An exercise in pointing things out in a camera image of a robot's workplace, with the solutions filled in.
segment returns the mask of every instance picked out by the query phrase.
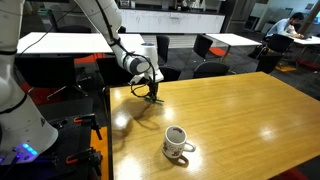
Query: table leg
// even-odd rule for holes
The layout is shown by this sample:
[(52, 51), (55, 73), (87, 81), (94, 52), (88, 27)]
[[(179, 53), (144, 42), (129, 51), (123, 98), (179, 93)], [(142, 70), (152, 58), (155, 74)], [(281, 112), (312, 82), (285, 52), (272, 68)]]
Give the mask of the table leg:
[[(228, 56), (228, 54), (229, 54), (230, 49), (231, 49), (231, 46), (228, 45), (227, 51), (226, 51), (226, 53), (224, 54), (224, 56), (223, 56), (223, 58), (222, 58), (222, 63), (224, 63), (224, 64), (226, 63), (227, 56)], [(230, 69), (228, 70), (228, 72), (230, 72), (230, 73), (232, 73), (232, 74), (237, 74), (236, 72), (231, 71)]]
[(302, 57), (302, 55), (304, 54), (304, 52), (306, 51), (307, 46), (304, 46), (302, 50), (299, 51), (299, 53), (292, 58), (292, 61), (294, 61), (296, 63), (296, 67), (299, 66), (298, 64), (298, 59)]
[(226, 63), (227, 55), (229, 54), (230, 48), (231, 48), (231, 46), (228, 45), (226, 54), (225, 54), (225, 55), (223, 56), (223, 58), (222, 58), (222, 62), (223, 62), (223, 63)]

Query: desk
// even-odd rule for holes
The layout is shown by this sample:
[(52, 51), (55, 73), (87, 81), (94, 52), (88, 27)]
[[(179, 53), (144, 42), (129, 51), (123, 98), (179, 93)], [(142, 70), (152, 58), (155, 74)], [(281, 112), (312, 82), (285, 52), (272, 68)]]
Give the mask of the desk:
[[(111, 89), (115, 179), (268, 179), (320, 154), (320, 102), (262, 72), (160, 83), (158, 95)], [(161, 151), (170, 125), (197, 145), (185, 166)]]
[(293, 61), (295, 61), (296, 66), (298, 66), (298, 59), (300, 57), (303, 56), (304, 52), (307, 49), (307, 45), (316, 45), (316, 44), (320, 44), (320, 38), (316, 37), (316, 36), (312, 36), (312, 38), (309, 39), (298, 39), (298, 38), (292, 38), (294, 40), (295, 43), (304, 45), (303, 49), (299, 51), (299, 53), (297, 53), (297, 55), (295, 57), (293, 57)]
[(232, 33), (225, 33), (225, 34), (207, 34), (207, 36), (217, 39), (225, 44), (228, 45), (226, 54), (223, 56), (222, 62), (225, 63), (226, 57), (230, 51), (232, 46), (257, 46), (261, 45), (261, 43), (252, 41), (250, 39), (232, 34)]
[[(45, 33), (32, 32), (21, 38), (18, 43), (18, 54), (39, 40)], [(140, 34), (119, 34), (128, 51), (137, 51), (144, 40)], [(48, 33), (41, 41), (30, 47), (24, 54), (57, 54), (57, 53), (110, 53), (113, 52), (99, 33)]]

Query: laptop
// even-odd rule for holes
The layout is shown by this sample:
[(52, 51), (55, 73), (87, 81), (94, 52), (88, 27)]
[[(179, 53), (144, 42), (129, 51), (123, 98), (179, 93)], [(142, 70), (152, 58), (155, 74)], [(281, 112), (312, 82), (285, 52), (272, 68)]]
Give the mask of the laptop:
[(309, 39), (312, 38), (313, 33), (307, 33), (302, 39)]

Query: white table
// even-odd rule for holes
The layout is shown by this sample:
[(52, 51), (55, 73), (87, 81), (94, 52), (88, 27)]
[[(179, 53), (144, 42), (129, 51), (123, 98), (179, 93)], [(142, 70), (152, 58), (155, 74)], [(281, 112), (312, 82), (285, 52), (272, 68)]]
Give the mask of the white table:
[[(18, 54), (38, 41), (45, 33), (32, 32), (21, 38)], [(128, 51), (137, 51), (144, 43), (140, 34), (120, 34), (121, 42)], [(38, 43), (23, 54), (57, 54), (57, 53), (110, 53), (113, 52), (100, 33), (48, 33)]]
[(226, 57), (230, 51), (232, 46), (257, 46), (261, 45), (261, 43), (252, 41), (250, 39), (232, 34), (232, 33), (223, 33), (223, 34), (207, 34), (207, 36), (217, 39), (228, 45), (226, 54), (224, 55), (222, 62), (225, 63)]
[(296, 66), (298, 67), (298, 59), (301, 58), (304, 54), (304, 52), (306, 51), (308, 45), (316, 45), (316, 44), (320, 44), (320, 38), (316, 37), (316, 36), (312, 36), (312, 38), (308, 38), (308, 39), (298, 39), (298, 38), (292, 38), (294, 40), (295, 43), (304, 45), (303, 49), (300, 50), (296, 56), (294, 56), (292, 58), (292, 61), (294, 61), (296, 63)]
[(312, 36), (309, 39), (298, 39), (292, 38), (295, 43), (302, 44), (302, 45), (312, 45), (312, 44), (320, 44), (320, 38), (316, 36)]

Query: blue light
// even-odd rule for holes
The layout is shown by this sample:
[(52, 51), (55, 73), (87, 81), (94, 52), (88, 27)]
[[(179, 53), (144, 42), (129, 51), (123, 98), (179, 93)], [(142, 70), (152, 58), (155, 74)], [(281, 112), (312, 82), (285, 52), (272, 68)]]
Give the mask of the blue light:
[(28, 150), (31, 154), (33, 154), (33, 155), (37, 155), (37, 154), (38, 154), (37, 151), (35, 151), (34, 149), (32, 149), (32, 147), (30, 147), (28, 144), (22, 144), (22, 146), (23, 146), (26, 150)]

